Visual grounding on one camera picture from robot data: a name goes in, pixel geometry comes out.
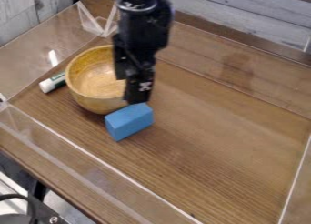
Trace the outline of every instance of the bowl rim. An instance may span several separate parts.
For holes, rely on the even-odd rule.
[[[74,93],[81,96],[81,97],[85,97],[85,98],[93,98],[93,99],[112,99],[112,98],[120,98],[118,96],[113,96],[113,97],[90,97],[90,96],[86,96],[84,95],[73,86],[72,84],[72,81],[69,79],[69,71],[70,71],[70,68],[72,68],[72,65],[73,63],[76,62],[76,60],[80,58],[80,56],[82,56],[84,54],[89,53],[90,51],[96,50],[96,49],[102,49],[102,48],[112,48],[113,49],[113,46],[112,45],[105,45],[105,46],[93,46],[92,48],[89,48],[88,50],[85,50],[84,52],[81,52],[77,56],[74,56],[74,58],[72,59],[70,63],[68,64],[68,66],[65,67],[65,83],[66,83],[66,86],[69,87],[69,89],[72,91],[74,91]]]

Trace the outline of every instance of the blue block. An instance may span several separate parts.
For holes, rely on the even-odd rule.
[[[106,130],[118,141],[153,124],[153,110],[146,104],[130,105],[104,117]]]

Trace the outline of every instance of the bowl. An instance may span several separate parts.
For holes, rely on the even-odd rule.
[[[76,103],[96,114],[124,107],[125,81],[114,78],[113,47],[97,46],[81,53],[66,66],[65,82]]]

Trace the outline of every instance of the marker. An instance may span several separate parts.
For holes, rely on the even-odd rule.
[[[52,90],[62,87],[65,85],[65,73],[60,73],[56,76],[50,77],[45,81],[40,82],[38,86],[41,91],[46,94]]]

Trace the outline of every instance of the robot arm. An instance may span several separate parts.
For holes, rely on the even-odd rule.
[[[146,102],[154,84],[156,52],[168,45],[173,11],[168,0],[116,0],[118,32],[113,36],[116,79],[126,79],[124,99]]]

